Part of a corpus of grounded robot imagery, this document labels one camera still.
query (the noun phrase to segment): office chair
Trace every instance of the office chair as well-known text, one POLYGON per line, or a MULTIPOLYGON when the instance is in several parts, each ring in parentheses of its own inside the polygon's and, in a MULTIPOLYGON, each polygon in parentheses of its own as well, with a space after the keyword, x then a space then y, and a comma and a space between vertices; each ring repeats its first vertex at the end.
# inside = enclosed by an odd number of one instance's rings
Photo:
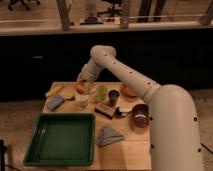
POLYGON ((109 14, 109 17, 114 17, 115 15, 121 16, 121 9, 116 9, 116 5, 118 4, 119 6, 121 6, 122 4, 122 0, 102 0, 108 3, 112 4, 111 8, 108 8, 107 11, 103 11, 103 12, 98 12, 98 16, 102 15, 102 14, 109 14))
MULTIPOLYGON (((35 0, 35 1, 38 5, 40 5, 39 0, 35 0)), ((10 0, 10 3, 8 5, 8 9, 10 11, 12 11, 13 10, 12 5, 16 4, 17 2, 21 2, 21 4, 26 8, 26 10, 30 10, 30 7, 26 4, 26 2, 24 0, 10 0)))

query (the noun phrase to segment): green tray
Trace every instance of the green tray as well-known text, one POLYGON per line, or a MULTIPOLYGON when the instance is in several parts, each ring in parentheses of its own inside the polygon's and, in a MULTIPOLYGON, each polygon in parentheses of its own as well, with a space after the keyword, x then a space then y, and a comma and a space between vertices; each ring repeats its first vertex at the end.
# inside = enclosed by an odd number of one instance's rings
POLYGON ((93 162, 93 114, 42 114, 25 154, 25 166, 88 166, 93 162))

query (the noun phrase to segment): black wall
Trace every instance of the black wall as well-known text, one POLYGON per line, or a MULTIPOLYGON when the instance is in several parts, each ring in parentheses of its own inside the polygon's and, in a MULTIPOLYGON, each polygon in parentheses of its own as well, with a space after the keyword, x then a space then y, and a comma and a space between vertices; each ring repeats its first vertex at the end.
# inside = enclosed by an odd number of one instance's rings
MULTIPOLYGON (((96 44, 161 84, 213 87, 213 29, 0 37, 0 100, 44 98, 53 81, 75 81, 96 44)), ((104 70, 98 81, 118 81, 104 70)))

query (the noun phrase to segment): white cup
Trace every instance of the white cup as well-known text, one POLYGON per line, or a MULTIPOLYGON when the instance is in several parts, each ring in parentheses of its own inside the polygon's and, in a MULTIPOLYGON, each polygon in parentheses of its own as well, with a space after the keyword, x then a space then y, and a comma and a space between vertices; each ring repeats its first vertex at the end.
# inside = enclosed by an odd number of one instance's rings
POLYGON ((89 102, 88 94, 79 94, 77 91, 75 92, 75 100, 80 107, 86 107, 89 102))

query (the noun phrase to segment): cable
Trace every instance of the cable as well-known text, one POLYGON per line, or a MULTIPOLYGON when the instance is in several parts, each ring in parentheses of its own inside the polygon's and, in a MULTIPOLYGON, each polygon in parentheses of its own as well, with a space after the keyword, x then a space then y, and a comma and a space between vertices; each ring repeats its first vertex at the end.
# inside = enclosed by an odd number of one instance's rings
POLYGON ((213 154, 213 151, 210 150, 205 144, 201 143, 201 145, 202 145, 210 154, 213 154))
POLYGON ((5 164, 4 166, 9 167, 9 168, 14 169, 14 170, 17 170, 17 171, 21 171, 20 169, 17 169, 17 168, 15 168, 15 167, 10 166, 10 165, 7 165, 7 164, 5 164))

